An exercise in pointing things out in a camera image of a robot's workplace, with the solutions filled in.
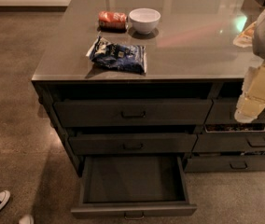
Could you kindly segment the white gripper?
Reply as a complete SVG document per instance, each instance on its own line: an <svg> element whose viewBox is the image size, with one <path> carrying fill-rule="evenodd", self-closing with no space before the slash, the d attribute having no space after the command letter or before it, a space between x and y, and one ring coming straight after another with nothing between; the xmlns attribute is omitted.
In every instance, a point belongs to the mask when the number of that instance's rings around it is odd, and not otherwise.
<svg viewBox="0 0 265 224"><path fill-rule="evenodd" d="M233 39L240 48L252 46L256 23L251 23ZM251 123L265 109L265 61L258 68L251 67L244 77L244 96L240 96L234 118L241 123Z"/></svg>

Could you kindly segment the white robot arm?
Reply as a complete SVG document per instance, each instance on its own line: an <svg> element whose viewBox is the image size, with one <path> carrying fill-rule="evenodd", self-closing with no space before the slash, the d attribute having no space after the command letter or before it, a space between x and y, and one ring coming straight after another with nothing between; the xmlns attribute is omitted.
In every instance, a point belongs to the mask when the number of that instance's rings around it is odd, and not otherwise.
<svg viewBox="0 0 265 224"><path fill-rule="evenodd" d="M265 9L247 29L238 35L233 44L243 47L250 41L253 53L263 59L258 68L249 67L244 75L242 94L239 96L234 118L250 123L265 109Z"/></svg>

